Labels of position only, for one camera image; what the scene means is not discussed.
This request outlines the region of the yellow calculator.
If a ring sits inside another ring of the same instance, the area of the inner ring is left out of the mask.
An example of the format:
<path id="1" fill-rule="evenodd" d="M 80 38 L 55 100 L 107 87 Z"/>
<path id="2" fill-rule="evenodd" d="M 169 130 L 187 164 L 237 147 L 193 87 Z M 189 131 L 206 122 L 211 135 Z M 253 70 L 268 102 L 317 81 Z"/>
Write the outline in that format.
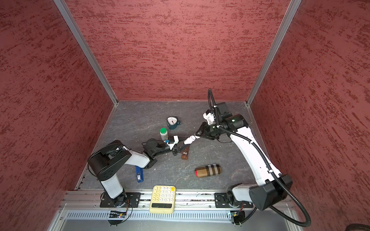
<path id="1" fill-rule="evenodd" d="M 153 187 L 149 212 L 153 214 L 172 214 L 174 212 L 176 188 L 156 185 Z"/>

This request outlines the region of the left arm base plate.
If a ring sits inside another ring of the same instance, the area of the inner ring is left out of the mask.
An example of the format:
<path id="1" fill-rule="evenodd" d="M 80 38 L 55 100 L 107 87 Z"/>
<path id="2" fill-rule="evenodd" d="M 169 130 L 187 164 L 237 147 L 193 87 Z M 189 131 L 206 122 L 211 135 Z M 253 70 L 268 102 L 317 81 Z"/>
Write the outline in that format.
<path id="1" fill-rule="evenodd" d="M 109 197 L 107 192 L 103 192 L 101 194 L 101 208 L 128 208 L 129 206 L 133 208 L 137 208 L 139 201 L 140 201 L 141 194 L 140 193 L 121 193 L 115 199 Z"/>

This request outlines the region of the aluminium corner post right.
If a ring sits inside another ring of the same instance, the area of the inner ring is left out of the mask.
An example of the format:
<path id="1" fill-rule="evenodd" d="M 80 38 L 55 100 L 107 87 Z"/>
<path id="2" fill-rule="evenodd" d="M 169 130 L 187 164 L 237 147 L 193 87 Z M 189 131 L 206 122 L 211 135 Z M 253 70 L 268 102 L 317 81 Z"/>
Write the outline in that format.
<path id="1" fill-rule="evenodd" d="M 250 95 L 249 95 L 249 97 L 246 101 L 246 106 L 247 107 L 250 107 L 252 105 L 252 102 L 253 102 L 253 100 L 254 100 L 254 98 L 255 98 L 255 96 L 256 96 L 256 94 L 257 94 L 257 92 L 258 92 L 258 90 L 259 90 L 259 88 L 260 88 L 260 86 L 261 86 L 261 84 L 262 84 L 262 82 L 265 78 L 265 75 L 266 75 L 270 65 L 272 64 L 272 61 L 273 61 L 273 59 L 274 59 L 274 57 L 275 57 L 275 55 L 276 55 L 276 53 L 277 53 L 277 51 L 280 47 L 285 35 L 286 35 L 286 32 L 288 31 L 288 28 L 289 28 L 289 26 L 290 26 L 290 24 L 291 24 L 291 22 L 292 22 L 292 20 L 295 16 L 297 10 L 298 10 L 301 2 L 302 2 L 301 0 L 291 0 L 290 1 L 290 4 L 287 8 L 287 11 L 286 11 L 286 13 L 285 13 L 285 15 L 284 15 L 284 17 L 281 21 L 281 24 L 280 24 L 280 26 L 278 28 L 278 31 L 277 31 L 277 33 L 274 37 L 274 40 L 273 40 L 273 42 L 271 44 L 271 47 L 268 51 L 266 59 L 265 59 L 263 65 L 262 65 L 262 68 L 261 68 L 261 70 L 259 72 L 259 75 L 256 79 L 256 82 L 255 82 L 255 84 L 254 84 L 254 86 L 251 90 L 251 93 L 250 93 Z"/>

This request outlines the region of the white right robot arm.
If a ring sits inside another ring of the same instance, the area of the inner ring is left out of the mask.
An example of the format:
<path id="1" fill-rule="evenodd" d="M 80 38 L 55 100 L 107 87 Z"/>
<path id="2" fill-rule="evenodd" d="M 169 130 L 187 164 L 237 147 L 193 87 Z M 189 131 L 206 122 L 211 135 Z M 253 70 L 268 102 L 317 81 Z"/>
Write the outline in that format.
<path id="1" fill-rule="evenodd" d="M 239 148 L 254 175 L 256 185 L 239 184 L 231 189 L 231 201 L 246 201 L 254 204 L 259 210 L 286 199 L 288 193 L 279 183 L 291 189 L 293 180 L 288 174 L 281 172 L 271 163 L 257 144 L 251 128 L 245 118 L 233 115 L 225 103 L 208 109 L 203 118 L 206 120 L 195 133 L 195 138 L 216 140 L 226 134 Z"/>

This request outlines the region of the brown weekly pill organizer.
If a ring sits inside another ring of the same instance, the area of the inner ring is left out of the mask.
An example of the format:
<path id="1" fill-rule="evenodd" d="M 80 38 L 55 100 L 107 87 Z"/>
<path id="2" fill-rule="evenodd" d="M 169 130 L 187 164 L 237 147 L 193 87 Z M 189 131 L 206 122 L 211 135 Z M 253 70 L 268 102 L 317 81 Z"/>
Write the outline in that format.
<path id="1" fill-rule="evenodd" d="M 189 150 L 190 150 L 190 145 L 185 145 L 182 148 L 182 156 L 181 156 L 182 160 L 188 160 Z"/>

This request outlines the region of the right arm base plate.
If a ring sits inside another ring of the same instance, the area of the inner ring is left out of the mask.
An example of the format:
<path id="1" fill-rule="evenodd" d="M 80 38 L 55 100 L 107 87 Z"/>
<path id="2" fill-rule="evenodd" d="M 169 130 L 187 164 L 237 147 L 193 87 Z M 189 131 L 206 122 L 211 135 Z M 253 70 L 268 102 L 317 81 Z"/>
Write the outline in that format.
<path id="1" fill-rule="evenodd" d="M 237 201 L 232 192 L 214 194 L 216 208 L 253 208 L 247 201 Z"/>

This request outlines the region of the aluminium corner post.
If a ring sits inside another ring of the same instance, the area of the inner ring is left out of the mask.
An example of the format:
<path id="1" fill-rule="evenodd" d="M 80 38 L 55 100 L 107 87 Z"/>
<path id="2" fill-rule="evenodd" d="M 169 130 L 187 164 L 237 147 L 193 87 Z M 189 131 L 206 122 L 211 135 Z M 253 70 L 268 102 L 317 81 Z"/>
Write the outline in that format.
<path id="1" fill-rule="evenodd" d="M 104 74 L 102 68 L 100 67 L 98 61 L 96 60 L 91 48 L 89 47 L 86 39 L 84 38 L 81 30 L 79 29 L 75 19 L 73 18 L 67 4 L 63 0 L 54 0 L 59 12 L 61 13 L 63 19 L 67 23 L 70 31 L 72 32 L 74 38 L 78 42 L 80 48 L 82 49 L 83 53 L 85 54 L 87 60 L 89 61 L 91 67 L 93 68 L 95 74 L 99 78 L 101 84 L 103 85 L 104 89 L 106 90 L 107 94 L 109 95 L 111 101 L 115 106 L 118 105 L 119 100 L 115 95 L 111 85 L 109 84 L 106 75 Z"/>
<path id="2" fill-rule="evenodd" d="M 252 105 L 252 102 L 253 102 L 253 100 L 254 100 L 254 98 L 255 98 L 255 96 L 256 96 L 256 94 L 257 94 L 257 92 L 258 92 L 258 90 L 259 90 L 259 88 L 260 88 L 260 86 L 261 86 L 261 84 L 262 84 L 262 82 L 265 78 L 265 75 L 266 75 L 270 65 L 272 64 L 272 61 L 273 61 L 273 59 L 274 59 L 274 57 L 275 57 L 275 55 L 276 55 L 276 53 L 277 53 L 277 51 L 280 47 L 285 35 L 286 35 L 286 32 L 288 31 L 288 28 L 289 28 L 289 26 L 290 26 L 290 24 L 291 24 L 291 22 L 292 22 L 292 20 L 295 16 L 297 10 L 298 10 L 301 2 L 302 2 L 301 0 L 291 0 L 290 1 L 290 4 L 287 8 L 287 11 L 286 11 L 286 13 L 285 13 L 285 15 L 284 15 L 284 17 L 281 21 L 281 24 L 280 24 L 280 26 L 278 28 L 278 31 L 277 31 L 277 33 L 274 37 L 274 40 L 273 40 L 273 42 L 271 44 L 271 47 L 268 51 L 266 59 L 265 59 L 263 65 L 262 65 L 262 68 L 261 68 L 261 70 L 259 72 L 259 75 L 256 79 L 256 82 L 255 82 L 255 84 L 254 84 L 254 86 L 251 90 L 251 93 L 250 93 L 250 95 L 249 95 L 249 97 L 246 101 L 246 106 L 247 107 L 250 107 Z"/>

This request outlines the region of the green capped pill bottle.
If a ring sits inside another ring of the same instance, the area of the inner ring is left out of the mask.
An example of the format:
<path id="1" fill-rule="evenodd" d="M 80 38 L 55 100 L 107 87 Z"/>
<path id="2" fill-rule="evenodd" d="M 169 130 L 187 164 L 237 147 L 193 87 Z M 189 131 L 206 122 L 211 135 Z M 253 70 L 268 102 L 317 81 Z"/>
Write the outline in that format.
<path id="1" fill-rule="evenodd" d="M 160 136 L 161 136 L 161 139 L 162 139 L 163 141 L 168 140 L 168 131 L 167 131 L 167 129 L 166 129 L 166 128 L 161 128 L 161 129 L 160 129 Z"/>

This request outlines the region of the small white pill bottle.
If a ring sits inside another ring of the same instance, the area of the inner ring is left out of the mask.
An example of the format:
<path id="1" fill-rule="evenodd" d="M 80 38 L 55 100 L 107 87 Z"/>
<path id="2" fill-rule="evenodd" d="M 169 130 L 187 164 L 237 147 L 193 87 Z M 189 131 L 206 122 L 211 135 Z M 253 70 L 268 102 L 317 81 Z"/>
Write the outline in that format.
<path id="1" fill-rule="evenodd" d="M 185 145 L 192 144 L 196 139 L 199 139 L 199 138 L 200 138 L 199 136 L 192 135 L 189 138 L 187 138 L 186 140 L 184 140 L 184 144 Z"/>

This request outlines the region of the teal dial kitchen scale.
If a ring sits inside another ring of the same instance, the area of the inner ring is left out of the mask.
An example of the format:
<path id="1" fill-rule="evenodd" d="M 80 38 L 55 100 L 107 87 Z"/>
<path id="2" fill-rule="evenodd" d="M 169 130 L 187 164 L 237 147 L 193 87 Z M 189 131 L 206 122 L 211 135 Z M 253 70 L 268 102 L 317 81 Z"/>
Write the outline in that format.
<path id="1" fill-rule="evenodd" d="M 174 130 L 181 124 L 181 121 L 179 120 L 179 117 L 177 116 L 169 116 L 166 119 L 167 126 L 170 130 Z"/>

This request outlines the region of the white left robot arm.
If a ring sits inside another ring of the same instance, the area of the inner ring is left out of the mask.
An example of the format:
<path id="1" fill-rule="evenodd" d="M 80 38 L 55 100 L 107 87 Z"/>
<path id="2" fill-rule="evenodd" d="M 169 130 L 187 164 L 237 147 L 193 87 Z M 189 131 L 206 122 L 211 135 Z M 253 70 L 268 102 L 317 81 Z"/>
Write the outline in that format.
<path id="1" fill-rule="evenodd" d="M 124 145 L 120 140 L 115 140 L 99 149 L 87 160 L 88 170 L 94 175 L 104 188 L 101 195 L 102 208 L 122 208 L 134 204 L 122 187 L 117 172 L 124 165 L 132 165 L 142 169 L 149 169 L 156 164 L 156 157 L 171 153 L 177 156 L 190 145 L 178 136 L 162 141 L 151 138 L 142 143 L 144 151 L 139 152 Z"/>

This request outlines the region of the plaid checkered pouch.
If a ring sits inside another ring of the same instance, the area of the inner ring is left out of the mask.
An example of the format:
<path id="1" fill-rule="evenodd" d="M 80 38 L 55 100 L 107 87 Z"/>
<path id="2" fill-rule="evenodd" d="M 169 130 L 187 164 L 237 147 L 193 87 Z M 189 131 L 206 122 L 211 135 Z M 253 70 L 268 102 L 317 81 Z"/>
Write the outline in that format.
<path id="1" fill-rule="evenodd" d="M 205 178 L 216 176 L 222 173 L 222 168 L 219 164 L 208 164 L 195 169 L 197 178 Z"/>

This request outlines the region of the aluminium corner post left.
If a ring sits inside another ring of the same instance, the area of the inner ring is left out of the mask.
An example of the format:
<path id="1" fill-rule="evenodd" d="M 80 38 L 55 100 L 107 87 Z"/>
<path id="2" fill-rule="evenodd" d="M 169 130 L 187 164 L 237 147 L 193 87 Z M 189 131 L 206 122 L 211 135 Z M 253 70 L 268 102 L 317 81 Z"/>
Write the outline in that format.
<path id="1" fill-rule="evenodd" d="M 98 61 L 96 60 L 91 48 L 89 47 L 86 39 L 84 38 L 81 30 L 79 29 L 75 19 L 73 18 L 67 4 L 63 0 L 54 0 L 59 12 L 61 13 L 63 19 L 67 23 L 70 31 L 72 32 L 74 38 L 78 42 L 80 48 L 82 49 L 83 53 L 85 54 L 87 60 L 89 61 L 91 67 L 93 68 L 95 74 L 99 78 L 101 84 L 103 85 L 104 89 L 106 90 L 107 94 L 109 95 L 111 101 L 115 106 L 118 105 L 119 100 L 115 95 L 111 85 L 109 84 L 106 75 L 104 74 L 102 68 L 100 67 Z"/>

